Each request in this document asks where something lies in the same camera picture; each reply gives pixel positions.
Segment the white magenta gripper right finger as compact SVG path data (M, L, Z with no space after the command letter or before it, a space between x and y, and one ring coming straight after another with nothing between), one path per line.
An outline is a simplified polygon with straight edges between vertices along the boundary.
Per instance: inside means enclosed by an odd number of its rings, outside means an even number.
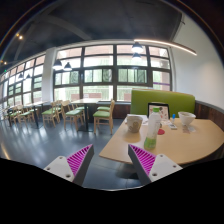
M128 155L142 185L147 185L182 169L165 154L154 155L132 144L128 145Z

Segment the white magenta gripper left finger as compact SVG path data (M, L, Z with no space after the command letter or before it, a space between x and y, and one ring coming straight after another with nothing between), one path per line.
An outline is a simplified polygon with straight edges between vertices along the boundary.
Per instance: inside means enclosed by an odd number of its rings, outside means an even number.
M94 147L90 144L68 157L58 156L44 170L81 186L93 155Z

